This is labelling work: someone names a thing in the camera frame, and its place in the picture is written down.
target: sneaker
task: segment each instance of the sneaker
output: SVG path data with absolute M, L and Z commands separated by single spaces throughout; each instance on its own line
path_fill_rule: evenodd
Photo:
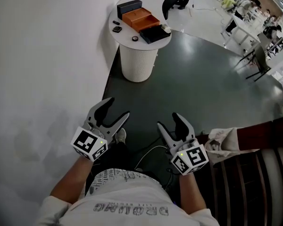
M 115 139 L 117 143 L 123 142 L 124 144 L 126 144 L 125 143 L 126 137 L 127 137 L 127 133 L 124 128 L 121 128 L 119 132 L 115 135 Z

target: orange box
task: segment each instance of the orange box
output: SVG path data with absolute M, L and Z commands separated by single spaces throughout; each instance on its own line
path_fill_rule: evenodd
M 158 26 L 159 23 L 160 21 L 157 18 L 155 18 L 153 15 L 149 15 L 134 21 L 131 27 L 139 33 L 140 30 Z
M 139 8 L 139 9 L 124 13 L 122 20 L 126 24 L 128 24 L 130 27 L 132 27 L 132 23 L 134 21 L 137 22 L 137 20 L 143 19 L 144 17 L 149 16 L 149 15 L 151 15 L 151 12 L 149 12 L 147 9 Z

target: dark gray floor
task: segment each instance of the dark gray floor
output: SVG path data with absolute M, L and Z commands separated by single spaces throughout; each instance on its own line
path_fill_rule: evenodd
M 130 151 L 136 151 L 158 137 L 157 121 L 174 130 L 172 112 L 184 116 L 196 135 L 280 117 L 282 86 L 268 75 L 257 82 L 252 80 L 256 77 L 245 80 L 258 69 L 235 67 L 239 59 L 219 45 L 173 31 L 171 42 L 158 51 L 153 72 L 145 82 L 127 81 L 119 59 L 116 60 L 105 94 L 116 98 L 109 118 L 113 120 L 120 113 L 131 111 L 125 124 L 126 141 Z M 133 157 L 133 163 L 146 152 Z M 167 165 L 167 160 L 163 152 L 164 149 L 154 149 L 142 166 L 158 176 L 165 175 L 161 163 Z

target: white round table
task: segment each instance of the white round table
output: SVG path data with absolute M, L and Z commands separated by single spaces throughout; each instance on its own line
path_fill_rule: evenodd
M 117 4 L 128 1 L 132 0 L 120 0 Z M 140 1 L 142 1 L 142 7 L 150 11 L 160 21 L 160 24 L 166 24 L 162 13 L 162 3 L 164 0 Z M 116 33 L 112 31 L 117 26 L 112 22 L 113 20 L 120 23 L 119 26 L 123 28 L 121 32 Z M 172 36 L 148 44 L 137 31 L 117 17 L 116 6 L 109 16 L 109 30 L 113 38 L 119 43 L 123 75 L 126 79 L 133 82 L 142 82 L 150 77 L 158 49 L 166 46 Z M 133 36 L 137 36 L 138 41 L 132 41 Z

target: small black box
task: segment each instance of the small black box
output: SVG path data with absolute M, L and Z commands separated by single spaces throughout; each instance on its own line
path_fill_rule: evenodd
M 148 43 L 153 43 L 158 40 L 164 39 L 166 37 L 169 37 L 171 33 L 165 32 L 161 28 L 161 25 L 151 27 L 151 28 L 146 28 L 144 30 L 140 31 L 140 36 Z
M 140 0 L 133 0 L 130 2 L 119 4 L 117 6 L 117 17 L 122 20 L 124 13 L 139 9 L 141 7 L 142 7 L 142 1 Z

